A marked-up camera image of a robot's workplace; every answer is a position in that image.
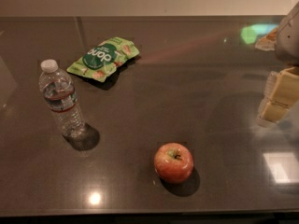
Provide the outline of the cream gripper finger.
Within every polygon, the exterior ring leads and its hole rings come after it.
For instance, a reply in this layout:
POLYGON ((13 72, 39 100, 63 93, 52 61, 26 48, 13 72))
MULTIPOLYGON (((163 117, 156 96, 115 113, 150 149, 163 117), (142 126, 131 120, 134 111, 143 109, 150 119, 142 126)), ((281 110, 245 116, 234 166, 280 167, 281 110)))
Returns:
POLYGON ((263 98, 258 108, 256 122, 262 127, 270 127, 277 124, 289 111, 289 108, 280 104, 272 103, 263 98))
POLYGON ((272 71, 265 85, 264 97, 272 104, 293 106, 299 100, 299 67, 272 71))

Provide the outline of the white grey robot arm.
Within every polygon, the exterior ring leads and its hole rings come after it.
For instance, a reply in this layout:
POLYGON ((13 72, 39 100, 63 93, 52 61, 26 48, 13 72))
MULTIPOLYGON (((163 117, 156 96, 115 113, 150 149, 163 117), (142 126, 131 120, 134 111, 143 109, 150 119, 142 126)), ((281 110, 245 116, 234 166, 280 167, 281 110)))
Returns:
POLYGON ((299 2, 278 27, 258 40, 255 48, 273 50, 287 65, 279 72, 271 71, 266 80, 257 123, 269 127, 280 122, 299 101, 299 2))

